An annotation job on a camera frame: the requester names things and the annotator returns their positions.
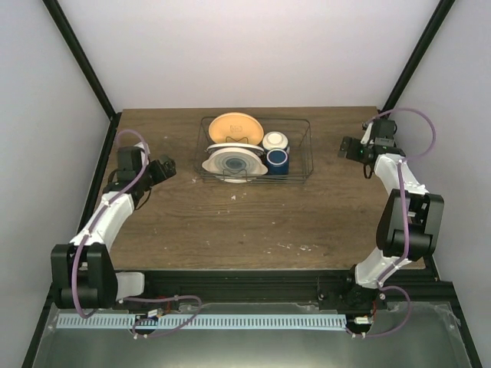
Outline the white blue striped plate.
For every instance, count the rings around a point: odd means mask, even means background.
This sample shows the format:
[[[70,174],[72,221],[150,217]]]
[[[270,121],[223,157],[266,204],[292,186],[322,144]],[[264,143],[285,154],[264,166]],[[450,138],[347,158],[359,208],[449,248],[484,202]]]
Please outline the white blue striped plate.
[[[244,150],[249,150],[256,154],[257,156],[261,156],[265,153],[265,150],[256,145],[248,144],[248,143],[215,143],[206,148],[206,152],[208,154],[212,154],[217,150],[227,149],[227,148],[240,148]]]

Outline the black wire dish rack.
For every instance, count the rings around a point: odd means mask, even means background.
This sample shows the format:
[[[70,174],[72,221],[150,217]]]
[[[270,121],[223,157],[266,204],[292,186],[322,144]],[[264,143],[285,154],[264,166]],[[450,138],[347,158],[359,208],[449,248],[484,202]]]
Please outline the black wire dish rack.
[[[199,124],[198,140],[195,149],[193,166],[195,171],[205,180],[220,180],[210,172],[202,168],[202,163],[211,154],[206,152],[206,148],[215,144],[208,134],[210,123],[218,116],[206,116],[201,119]],[[305,182],[313,171],[313,157],[311,148],[311,124],[308,120],[291,117],[254,117],[259,121],[264,129],[264,135],[268,132],[279,131],[288,137],[289,141],[289,173],[285,176],[271,176],[268,173],[264,176],[257,176],[251,181],[242,182],[261,182],[261,183],[297,183]],[[268,151],[259,158],[266,164]]]

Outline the dark blue mug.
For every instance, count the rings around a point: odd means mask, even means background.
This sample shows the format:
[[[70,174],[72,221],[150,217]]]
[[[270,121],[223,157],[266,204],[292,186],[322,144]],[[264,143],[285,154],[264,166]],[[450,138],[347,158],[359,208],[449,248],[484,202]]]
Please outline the dark blue mug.
[[[271,176],[285,176],[289,173],[289,155],[283,149],[271,149],[266,155],[266,167]]]

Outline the clear plastic lidded bowl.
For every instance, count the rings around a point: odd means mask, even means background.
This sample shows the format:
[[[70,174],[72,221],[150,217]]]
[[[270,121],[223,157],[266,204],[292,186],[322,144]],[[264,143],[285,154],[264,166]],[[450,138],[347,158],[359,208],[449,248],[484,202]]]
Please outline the clear plastic lidded bowl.
[[[264,176],[268,168],[256,153],[243,148],[222,148],[202,163],[202,168],[225,182],[248,182]]]

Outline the cream and teal bowl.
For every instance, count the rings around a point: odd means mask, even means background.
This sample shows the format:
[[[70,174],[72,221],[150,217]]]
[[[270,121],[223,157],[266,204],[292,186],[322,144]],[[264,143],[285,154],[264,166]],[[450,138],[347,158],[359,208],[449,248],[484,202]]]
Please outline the cream and teal bowl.
[[[288,137],[279,131],[268,132],[264,135],[262,139],[262,147],[265,151],[270,151],[273,149],[281,149],[289,152],[289,141]]]

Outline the orange plastic plate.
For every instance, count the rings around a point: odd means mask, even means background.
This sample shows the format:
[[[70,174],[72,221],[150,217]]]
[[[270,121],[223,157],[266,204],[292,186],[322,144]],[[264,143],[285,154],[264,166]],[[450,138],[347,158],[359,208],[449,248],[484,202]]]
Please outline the orange plastic plate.
[[[264,129],[256,118],[238,112],[224,113],[209,125],[208,134],[215,143],[248,143],[258,145],[264,137]]]

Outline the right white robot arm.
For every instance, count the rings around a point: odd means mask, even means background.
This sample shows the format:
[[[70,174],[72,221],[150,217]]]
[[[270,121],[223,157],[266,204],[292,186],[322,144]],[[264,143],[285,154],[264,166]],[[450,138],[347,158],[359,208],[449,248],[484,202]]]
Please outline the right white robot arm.
[[[357,309],[370,304],[387,279],[402,267],[431,256],[437,246],[444,200],[431,193],[410,170],[395,143],[397,124],[375,118],[364,124],[361,139],[346,136],[339,155],[362,164],[364,178],[376,176],[388,197],[377,225],[375,249],[350,270],[341,299]]]

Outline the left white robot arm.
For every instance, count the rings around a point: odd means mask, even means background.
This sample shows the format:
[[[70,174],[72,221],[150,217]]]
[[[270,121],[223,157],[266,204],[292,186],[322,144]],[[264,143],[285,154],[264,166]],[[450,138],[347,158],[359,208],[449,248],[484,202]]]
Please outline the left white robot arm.
[[[129,297],[139,309],[157,300],[154,287],[138,271],[116,272],[110,249],[125,221],[152,188],[176,175],[176,163],[166,155],[152,160],[145,145],[117,151],[117,168],[110,173],[100,203],[87,224],[67,244],[51,251],[52,293],[60,309],[106,309]]]

